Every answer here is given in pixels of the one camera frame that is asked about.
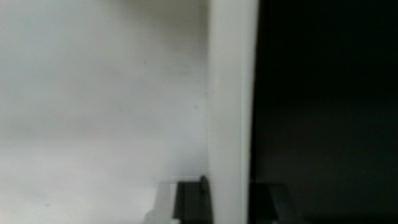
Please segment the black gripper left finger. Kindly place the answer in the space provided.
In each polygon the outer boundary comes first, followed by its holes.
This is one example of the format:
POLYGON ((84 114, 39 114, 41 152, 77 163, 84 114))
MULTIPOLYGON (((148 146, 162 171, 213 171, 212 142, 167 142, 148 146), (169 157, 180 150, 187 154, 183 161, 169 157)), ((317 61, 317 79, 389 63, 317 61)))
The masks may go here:
POLYGON ((212 224, 212 189, 205 176, 158 185, 144 224, 212 224))

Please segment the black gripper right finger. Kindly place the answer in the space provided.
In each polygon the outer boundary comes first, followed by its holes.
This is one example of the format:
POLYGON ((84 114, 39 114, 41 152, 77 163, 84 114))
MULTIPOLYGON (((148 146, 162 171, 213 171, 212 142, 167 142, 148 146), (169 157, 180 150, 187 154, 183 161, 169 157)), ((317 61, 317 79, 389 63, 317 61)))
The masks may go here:
POLYGON ((301 215, 283 184, 251 184, 251 224, 299 224, 301 215))

